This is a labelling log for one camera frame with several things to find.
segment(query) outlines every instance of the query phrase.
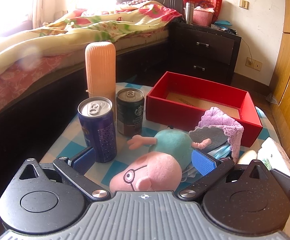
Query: can lid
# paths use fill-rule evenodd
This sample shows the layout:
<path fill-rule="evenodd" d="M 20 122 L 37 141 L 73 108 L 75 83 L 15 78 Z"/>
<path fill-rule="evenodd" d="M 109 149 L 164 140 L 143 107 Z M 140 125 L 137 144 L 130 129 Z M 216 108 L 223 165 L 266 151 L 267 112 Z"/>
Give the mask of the can lid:
<path fill-rule="evenodd" d="M 86 117 L 99 117 L 107 114 L 111 109 L 111 101 L 102 97 L 85 99 L 78 106 L 78 112 Z"/>
<path fill-rule="evenodd" d="M 117 97 L 125 102 L 138 102 L 144 98 L 144 93 L 136 88 L 124 88 L 117 93 Z"/>

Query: purple towel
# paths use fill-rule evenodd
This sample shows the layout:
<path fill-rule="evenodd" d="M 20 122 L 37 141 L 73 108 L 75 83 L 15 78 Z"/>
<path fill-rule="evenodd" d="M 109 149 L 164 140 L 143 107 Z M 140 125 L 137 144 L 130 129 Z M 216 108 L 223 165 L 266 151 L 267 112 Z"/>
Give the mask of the purple towel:
<path fill-rule="evenodd" d="M 218 127 L 224 131 L 224 134 L 228 137 L 227 141 L 230 144 L 232 158 L 234 162 L 237 163 L 239 158 L 240 140 L 244 127 L 217 107 L 211 107 L 210 110 L 206 110 L 195 129 L 206 126 Z"/>

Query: screw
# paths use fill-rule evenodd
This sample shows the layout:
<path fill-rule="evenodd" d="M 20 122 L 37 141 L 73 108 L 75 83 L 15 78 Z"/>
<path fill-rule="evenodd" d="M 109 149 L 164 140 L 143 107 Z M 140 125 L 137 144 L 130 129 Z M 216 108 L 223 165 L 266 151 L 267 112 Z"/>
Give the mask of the screw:
<path fill-rule="evenodd" d="M 107 196 L 107 191 L 103 189 L 94 190 L 92 196 L 96 198 L 102 198 Z"/>
<path fill-rule="evenodd" d="M 191 189 L 185 189 L 185 190 L 182 190 L 180 192 L 180 195 L 184 198 L 190 198 L 190 197 L 195 197 L 196 196 L 196 192 L 191 190 Z"/>

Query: white wall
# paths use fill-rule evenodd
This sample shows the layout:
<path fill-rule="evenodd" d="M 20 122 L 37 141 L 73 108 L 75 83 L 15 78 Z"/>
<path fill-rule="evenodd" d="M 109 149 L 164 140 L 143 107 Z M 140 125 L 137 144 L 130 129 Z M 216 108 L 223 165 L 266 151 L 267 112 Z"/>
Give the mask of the white wall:
<path fill-rule="evenodd" d="M 247 0 L 248 10 L 238 0 L 223 0 L 219 19 L 228 20 L 232 28 L 249 45 L 253 59 L 263 63 L 261 71 L 245 66 L 250 57 L 241 41 L 235 72 L 269 85 L 275 68 L 283 30 L 285 0 Z"/>

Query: gray cloth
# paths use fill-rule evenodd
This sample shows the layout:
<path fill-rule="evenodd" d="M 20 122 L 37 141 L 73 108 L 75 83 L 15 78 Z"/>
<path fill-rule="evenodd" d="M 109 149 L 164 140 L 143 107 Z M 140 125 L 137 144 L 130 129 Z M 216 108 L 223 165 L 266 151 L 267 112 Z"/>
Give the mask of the gray cloth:
<path fill-rule="evenodd" d="M 193 142 L 201 143 L 205 139 L 211 139 L 212 143 L 204 148 L 205 152 L 210 152 L 227 142 L 228 137 L 221 128 L 217 127 L 196 127 L 194 131 L 189 132 Z"/>

